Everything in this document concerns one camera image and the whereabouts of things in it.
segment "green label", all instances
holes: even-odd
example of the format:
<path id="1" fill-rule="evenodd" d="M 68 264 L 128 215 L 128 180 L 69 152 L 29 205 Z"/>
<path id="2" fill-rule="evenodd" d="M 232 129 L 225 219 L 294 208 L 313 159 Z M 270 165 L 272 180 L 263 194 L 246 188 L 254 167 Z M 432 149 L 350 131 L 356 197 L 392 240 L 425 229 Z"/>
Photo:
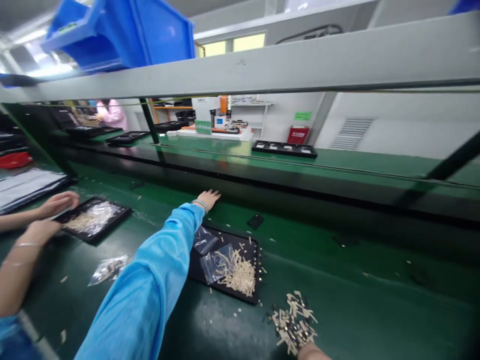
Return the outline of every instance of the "green label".
<path id="1" fill-rule="evenodd" d="M 312 116 L 312 112 L 296 112 L 295 113 L 295 121 L 310 121 L 310 117 Z"/>
<path id="2" fill-rule="evenodd" d="M 201 121 L 195 120 L 196 132 L 199 134 L 212 134 L 212 122 L 211 121 Z"/>

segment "red fire extinguisher box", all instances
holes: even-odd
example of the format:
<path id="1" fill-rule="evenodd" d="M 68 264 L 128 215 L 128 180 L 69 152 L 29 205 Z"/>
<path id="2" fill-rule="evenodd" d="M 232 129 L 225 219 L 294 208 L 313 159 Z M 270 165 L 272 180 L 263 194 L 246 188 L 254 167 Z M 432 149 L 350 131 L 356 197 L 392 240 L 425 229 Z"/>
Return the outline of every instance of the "red fire extinguisher box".
<path id="1" fill-rule="evenodd" d="M 290 126 L 287 143 L 305 144 L 309 131 L 310 128 L 308 126 Z"/>

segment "wristband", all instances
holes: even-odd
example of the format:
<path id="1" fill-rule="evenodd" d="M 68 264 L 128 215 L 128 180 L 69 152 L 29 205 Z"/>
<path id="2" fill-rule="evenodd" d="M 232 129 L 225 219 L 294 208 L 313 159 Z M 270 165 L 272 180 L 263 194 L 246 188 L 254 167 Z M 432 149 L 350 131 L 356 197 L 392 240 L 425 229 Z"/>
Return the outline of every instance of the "wristband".
<path id="1" fill-rule="evenodd" d="M 38 246 L 38 247 L 41 247 L 42 245 L 40 244 L 36 244 L 36 243 L 33 243 L 33 242 L 21 242 L 17 245 L 13 245 L 14 248 L 22 248 L 22 247 L 25 247 L 25 246 Z"/>
<path id="2" fill-rule="evenodd" d="M 14 267 L 19 267 L 19 266 L 23 266 L 23 265 L 27 265 L 27 264 L 32 264 L 35 261 L 36 260 L 27 261 L 27 262 L 12 262 L 12 261 L 8 261 L 8 260 L 3 260 L 3 264 L 11 265 L 11 266 L 14 266 Z"/>
<path id="3" fill-rule="evenodd" d="M 209 213 L 207 205 L 202 200 L 195 199 L 191 203 L 200 205 L 203 208 L 203 210 L 205 211 L 205 215 L 207 215 Z"/>

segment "clear plastic bag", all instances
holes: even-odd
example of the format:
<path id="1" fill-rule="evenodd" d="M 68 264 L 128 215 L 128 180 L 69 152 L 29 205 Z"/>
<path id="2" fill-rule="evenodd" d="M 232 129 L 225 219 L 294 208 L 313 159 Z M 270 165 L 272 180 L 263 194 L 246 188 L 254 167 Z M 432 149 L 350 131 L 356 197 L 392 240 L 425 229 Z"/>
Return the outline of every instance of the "clear plastic bag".
<path id="1" fill-rule="evenodd" d="M 224 278 L 225 269 L 231 270 L 234 266 L 231 260 L 233 252 L 232 244 L 228 244 L 200 258 L 200 265 L 208 285 Z"/>
<path id="2" fill-rule="evenodd" d="M 193 248 L 200 254 L 205 255 L 215 245 L 218 239 L 218 237 L 200 225 L 193 238 Z"/>
<path id="3" fill-rule="evenodd" d="M 102 281 L 110 278 L 116 280 L 119 274 L 127 267 L 129 256 L 117 256 L 100 261 L 96 267 L 95 273 L 90 279 L 88 286 L 100 284 Z"/>
<path id="4" fill-rule="evenodd" d="M 89 236 L 93 236 L 99 233 L 120 210 L 121 208 L 117 205 L 108 201 L 98 200 L 98 203 L 70 219 L 70 221 L 63 226 L 79 233 L 86 233 L 89 234 Z"/>

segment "wall vent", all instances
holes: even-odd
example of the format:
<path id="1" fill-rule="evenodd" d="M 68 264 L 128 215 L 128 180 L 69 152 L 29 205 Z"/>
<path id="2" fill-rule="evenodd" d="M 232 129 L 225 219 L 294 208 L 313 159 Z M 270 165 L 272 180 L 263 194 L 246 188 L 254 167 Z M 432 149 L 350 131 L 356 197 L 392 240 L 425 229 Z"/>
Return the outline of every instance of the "wall vent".
<path id="1" fill-rule="evenodd" d="M 374 119 L 346 119 L 330 149 L 356 150 Z"/>
<path id="2" fill-rule="evenodd" d="M 136 119 L 138 120 L 138 124 L 140 125 L 140 130 L 142 131 L 150 131 L 149 125 L 147 124 L 147 118 L 143 111 L 135 111 Z"/>

